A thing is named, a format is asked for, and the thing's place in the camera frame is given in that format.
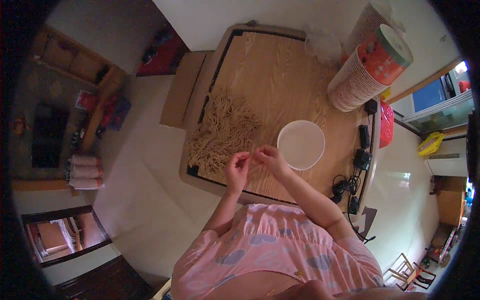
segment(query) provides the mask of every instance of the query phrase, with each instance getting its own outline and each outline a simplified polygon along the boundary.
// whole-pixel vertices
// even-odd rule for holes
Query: air conditioner
[[[465,138],[443,141],[438,151],[425,160],[431,174],[467,177],[466,142]]]

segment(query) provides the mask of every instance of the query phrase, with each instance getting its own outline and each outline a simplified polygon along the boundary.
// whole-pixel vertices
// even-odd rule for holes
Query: yellow bag
[[[436,152],[440,147],[440,143],[445,138],[445,134],[438,131],[432,132],[417,148],[420,155],[428,155]]]

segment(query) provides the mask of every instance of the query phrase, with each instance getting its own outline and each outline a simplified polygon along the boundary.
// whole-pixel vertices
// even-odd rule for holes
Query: hand
[[[253,159],[257,163],[267,166],[278,181],[281,181],[285,176],[293,173],[278,148],[263,145],[255,150]]]
[[[227,193],[240,194],[247,184],[248,167],[251,161],[250,153],[235,153],[225,167],[227,178]]]

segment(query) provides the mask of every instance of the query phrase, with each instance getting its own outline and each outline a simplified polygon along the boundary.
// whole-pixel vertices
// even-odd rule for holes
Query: cabinet
[[[64,76],[90,85],[100,101],[90,121],[80,152],[88,153],[96,139],[95,132],[103,118],[103,106],[121,87],[126,72],[79,44],[69,36],[44,26],[35,37],[28,59]]]
[[[448,176],[440,185],[437,195],[440,222],[458,227],[465,206],[466,177]]]

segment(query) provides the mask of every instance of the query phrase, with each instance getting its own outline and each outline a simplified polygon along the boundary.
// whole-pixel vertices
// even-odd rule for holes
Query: television
[[[58,168],[69,111],[45,103],[36,107],[32,140],[32,167]]]

